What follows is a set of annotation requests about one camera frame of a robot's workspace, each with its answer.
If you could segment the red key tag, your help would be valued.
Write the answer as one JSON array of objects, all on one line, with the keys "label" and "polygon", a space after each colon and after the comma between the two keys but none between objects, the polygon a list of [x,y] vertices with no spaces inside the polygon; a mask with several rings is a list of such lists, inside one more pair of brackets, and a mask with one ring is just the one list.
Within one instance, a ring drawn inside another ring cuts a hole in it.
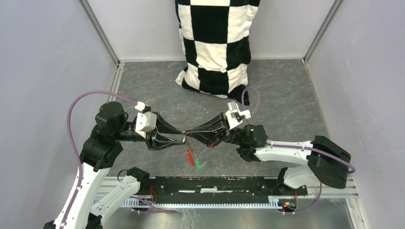
[{"label": "red key tag", "polygon": [[195,166],[195,161],[194,161],[194,159],[193,159],[193,157],[192,157],[191,152],[190,152],[189,149],[186,150],[186,156],[187,156],[187,158],[188,158],[188,160],[189,160],[190,165],[191,165],[192,167],[194,167],[194,166]]}]

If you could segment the green key tag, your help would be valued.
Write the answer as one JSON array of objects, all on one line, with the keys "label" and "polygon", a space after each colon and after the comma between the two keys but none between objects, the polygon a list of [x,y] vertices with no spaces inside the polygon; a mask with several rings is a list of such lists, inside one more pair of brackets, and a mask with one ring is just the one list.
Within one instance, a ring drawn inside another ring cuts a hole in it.
[{"label": "green key tag", "polygon": [[202,169],[198,160],[195,160],[195,166],[197,167],[198,170]]}]

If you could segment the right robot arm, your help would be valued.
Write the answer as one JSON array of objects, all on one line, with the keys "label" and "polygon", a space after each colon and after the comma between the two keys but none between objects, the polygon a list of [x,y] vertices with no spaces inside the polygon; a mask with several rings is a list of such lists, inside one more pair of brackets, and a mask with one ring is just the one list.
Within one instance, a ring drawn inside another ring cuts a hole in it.
[{"label": "right robot arm", "polygon": [[203,125],[184,131],[184,135],[210,148],[222,142],[237,145],[237,153],[247,162],[296,164],[297,167],[281,169],[278,175],[276,189],[282,195],[303,185],[319,183],[345,189],[348,175],[355,172],[350,164],[351,154],[325,136],[317,135],[312,141],[304,142],[271,141],[262,125],[247,124],[240,128],[241,122],[240,118],[221,113]]}]

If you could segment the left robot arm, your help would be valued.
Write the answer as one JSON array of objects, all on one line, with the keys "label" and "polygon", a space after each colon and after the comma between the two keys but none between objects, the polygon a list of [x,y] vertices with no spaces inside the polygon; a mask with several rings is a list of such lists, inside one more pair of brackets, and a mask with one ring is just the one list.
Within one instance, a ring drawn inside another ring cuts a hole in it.
[{"label": "left robot arm", "polygon": [[132,195],[149,191],[147,172],[132,168],[124,179],[99,202],[96,194],[109,173],[122,142],[143,142],[150,150],[162,150],[180,145],[181,141],[167,138],[181,131],[168,124],[160,114],[152,112],[142,102],[136,104],[138,114],[133,121],[119,102],[103,104],[95,117],[90,137],[77,153],[78,171],[75,184],[59,216],[45,224],[46,229],[101,229],[112,214]]}]

